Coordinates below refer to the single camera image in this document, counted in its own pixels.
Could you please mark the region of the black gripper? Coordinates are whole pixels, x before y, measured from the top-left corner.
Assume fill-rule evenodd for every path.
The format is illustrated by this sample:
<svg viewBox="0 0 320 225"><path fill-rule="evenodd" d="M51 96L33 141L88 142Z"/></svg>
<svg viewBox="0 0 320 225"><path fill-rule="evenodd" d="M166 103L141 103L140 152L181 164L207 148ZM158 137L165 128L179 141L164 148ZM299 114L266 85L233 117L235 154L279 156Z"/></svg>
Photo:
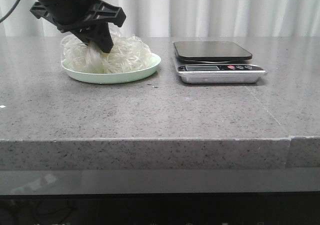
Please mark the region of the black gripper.
<svg viewBox="0 0 320 225"><path fill-rule="evenodd" d="M30 12L62 32L72 31L85 44L95 43L104 53L114 45L109 23L121 27L126 20L121 7L102 0L37 0Z"/></svg>

